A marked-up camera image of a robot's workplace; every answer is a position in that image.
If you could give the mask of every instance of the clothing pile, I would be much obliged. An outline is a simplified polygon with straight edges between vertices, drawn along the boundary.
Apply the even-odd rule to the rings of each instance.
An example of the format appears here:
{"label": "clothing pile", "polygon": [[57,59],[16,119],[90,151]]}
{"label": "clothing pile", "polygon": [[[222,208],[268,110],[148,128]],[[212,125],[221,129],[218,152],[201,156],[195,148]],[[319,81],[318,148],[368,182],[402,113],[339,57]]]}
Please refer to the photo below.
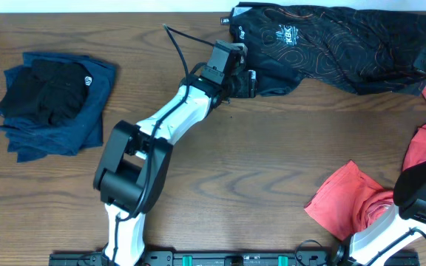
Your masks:
{"label": "clothing pile", "polygon": [[288,94],[303,78],[358,95],[419,95],[426,85],[413,68],[426,46],[424,15],[240,3],[228,22],[234,42],[248,47],[262,96]]}
{"label": "clothing pile", "polygon": [[18,163],[102,146],[101,112],[115,67],[85,55],[25,52],[23,59],[4,72],[7,92],[0,102],[0,130]]}

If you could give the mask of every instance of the green connector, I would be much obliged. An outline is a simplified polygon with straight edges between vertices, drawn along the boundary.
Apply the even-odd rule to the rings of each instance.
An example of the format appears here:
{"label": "green connector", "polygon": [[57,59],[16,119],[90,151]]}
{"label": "green connector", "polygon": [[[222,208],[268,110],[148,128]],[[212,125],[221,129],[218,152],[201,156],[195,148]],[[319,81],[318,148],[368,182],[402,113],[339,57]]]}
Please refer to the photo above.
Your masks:
{"label": "green connector", "polygon": [[182,257],[182,266],[193,266],[192,256],[183,256]]}
{"label": "green connector", "polygon": [[279,266],[288,266],[287,256],[279,256]]}

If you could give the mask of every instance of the white wall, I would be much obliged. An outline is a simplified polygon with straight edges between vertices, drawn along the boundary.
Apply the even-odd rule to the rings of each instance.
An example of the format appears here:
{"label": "white wall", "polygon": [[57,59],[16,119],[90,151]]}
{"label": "white wall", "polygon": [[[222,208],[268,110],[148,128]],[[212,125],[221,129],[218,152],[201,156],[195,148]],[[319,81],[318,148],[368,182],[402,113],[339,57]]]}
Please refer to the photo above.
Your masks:
{"label": "white wall", "polygon": [[[0,0],[0,13],[228,12],[233,0]],[[426,11],[426,0],[271,0],[281,5],[312,4],[401,11]]]}

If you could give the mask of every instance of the wooden table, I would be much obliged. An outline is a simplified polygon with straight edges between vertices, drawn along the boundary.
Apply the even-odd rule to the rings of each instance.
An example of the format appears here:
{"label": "wooden table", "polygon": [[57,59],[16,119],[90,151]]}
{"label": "wooden table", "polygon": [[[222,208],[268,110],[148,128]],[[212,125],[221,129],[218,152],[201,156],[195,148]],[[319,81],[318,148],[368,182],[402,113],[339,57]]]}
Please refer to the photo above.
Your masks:
{"label": "wooden table", "polygon": [[[119,66],[103,113],[107,140],[121,119],[135,123],[177,91],[183,70],[162,23],[213,41],[230,40],[222,13],[0,15],[3,70],[24,51],[86,53]],[[177,37],[190,67],[211,48]],[[426,102],[400,94],[356,96],[305,80],[280,98],[233,100],[175,146],[145,241],[178,250],[287,250],[305,239],[337,241],[303,210],[349,160],[392,188]],[[108,219],[92,179],[103,148],[76,157],[16,163],[0,132],[0,265],[47,265],[54,250],[94,250]],[[411,245],[426,265],[426,242]]]}

